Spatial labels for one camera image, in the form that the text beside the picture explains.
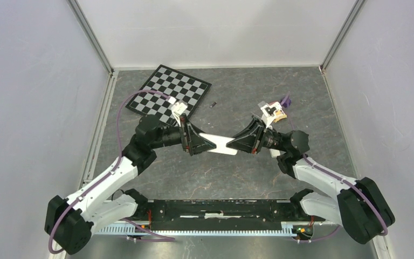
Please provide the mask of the short white remote control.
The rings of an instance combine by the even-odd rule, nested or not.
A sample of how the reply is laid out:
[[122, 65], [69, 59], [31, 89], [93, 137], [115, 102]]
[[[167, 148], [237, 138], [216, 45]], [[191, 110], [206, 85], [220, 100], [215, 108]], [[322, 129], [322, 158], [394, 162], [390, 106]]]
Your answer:
[[238, 150], [234, 148], [229, 148], [226, 145], [234, 140], [231, 137], [225, 137], [221, 135], [213, 135], [207, 133], [201, 133], [200, 136], [216, 145], [216, 148], [209, 150], [210, 153], [218, 154], [227, 154], [227, 155], [236, 155]]

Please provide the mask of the long white remote control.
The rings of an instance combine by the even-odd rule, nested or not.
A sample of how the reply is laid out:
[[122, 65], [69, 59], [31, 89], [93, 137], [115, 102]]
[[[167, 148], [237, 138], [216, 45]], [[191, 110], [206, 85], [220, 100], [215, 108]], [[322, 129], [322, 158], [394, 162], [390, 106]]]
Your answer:
[[277, 157], [281, 156], [281, 152], [279, 150], [269, 149], [269, 152], [270, 152], [272, 158], [277, 158]]

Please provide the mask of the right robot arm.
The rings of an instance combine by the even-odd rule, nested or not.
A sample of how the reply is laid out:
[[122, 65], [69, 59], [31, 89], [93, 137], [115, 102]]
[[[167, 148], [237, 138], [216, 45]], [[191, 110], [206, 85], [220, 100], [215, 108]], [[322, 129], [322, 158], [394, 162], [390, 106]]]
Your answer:
[[318, 216], [343, 227], [356, 242], [366, 244], [376, 236], [386, 236], [396, 219], [376, 182], [368, 177], [351, 178], [337, 173], [307, 155], [309, 135], [292, 130], [280, 133], [259, 118], [234, 135], [226, 146], [256, 154], [262, 148], [282, 151], [277, 156], [282, 173], [306, 182], [324, 195], [306, 190], [290, 205], [296, 220]]

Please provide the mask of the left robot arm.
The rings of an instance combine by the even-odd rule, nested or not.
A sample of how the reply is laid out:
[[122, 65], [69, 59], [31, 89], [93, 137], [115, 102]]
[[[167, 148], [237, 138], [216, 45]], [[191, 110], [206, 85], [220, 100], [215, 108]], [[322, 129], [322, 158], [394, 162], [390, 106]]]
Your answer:
[[190, 155], [219, 147], [214, 135], [198, 129], [185, 114], [176, 126], [163, 126], [155, 115], [142, 117], [129, 144], [119, 149], [107, 169], [78, 191], [65, 198], [56, 195], [48, 202], [44, 230], [49, 235], [49, 252], [75, 254], [103, 227], [130, 216], [143, 219], [148, 212], [145, 202], [128, 194], [112, 202], [106, 199], [156, 160], [155, 149], [173, 145], [181, 145]]

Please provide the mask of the red and yellow block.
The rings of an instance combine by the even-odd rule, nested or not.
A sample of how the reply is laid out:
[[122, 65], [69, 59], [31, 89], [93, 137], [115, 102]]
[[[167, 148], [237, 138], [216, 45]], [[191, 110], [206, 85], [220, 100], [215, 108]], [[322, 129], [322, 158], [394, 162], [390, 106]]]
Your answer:
[[277, 123], [280, 120], [286, 119], [287, 118], [287, 114], [282, 110], [276, 110], [273, 113], [273, 122]]

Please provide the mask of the purple cube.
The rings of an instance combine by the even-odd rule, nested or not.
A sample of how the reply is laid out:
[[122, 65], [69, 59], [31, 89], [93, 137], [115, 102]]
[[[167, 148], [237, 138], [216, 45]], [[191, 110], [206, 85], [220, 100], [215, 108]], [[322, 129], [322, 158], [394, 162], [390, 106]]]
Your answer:
[[291, 99], [287, 98], [287, 99], [285, 99], [285, 101], [281, 105], [284, 108], [288, 108], [288, 107], [290, 107], [291, 103], [292, 103]]

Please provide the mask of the black and grey chessboard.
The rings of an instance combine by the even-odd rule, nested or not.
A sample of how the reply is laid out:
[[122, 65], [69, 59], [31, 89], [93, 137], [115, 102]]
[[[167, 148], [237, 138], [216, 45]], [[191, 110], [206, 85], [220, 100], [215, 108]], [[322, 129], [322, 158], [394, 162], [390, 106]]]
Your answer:
[[[184, 111], [191, 117], [207, 95], [212, 84], [184, 72], [160, 65], [142, 85], [141, 90], [162, 92], [184, 102], [188, 107]], [[140, 115], [156, 115], [161, 123], [175, 125], [170, 104], [164, 97], [154, 93], [140, 93], [127, 103], [126, 108]]]

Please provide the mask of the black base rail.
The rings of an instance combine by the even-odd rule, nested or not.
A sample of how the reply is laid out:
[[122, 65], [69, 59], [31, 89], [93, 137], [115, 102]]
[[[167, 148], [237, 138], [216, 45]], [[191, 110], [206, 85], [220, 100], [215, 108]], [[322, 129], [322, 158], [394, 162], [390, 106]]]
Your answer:
[[311, 222], [290, 200], [148, 200], [129, 220], [151, 230], [277, 230], [283, 222]]

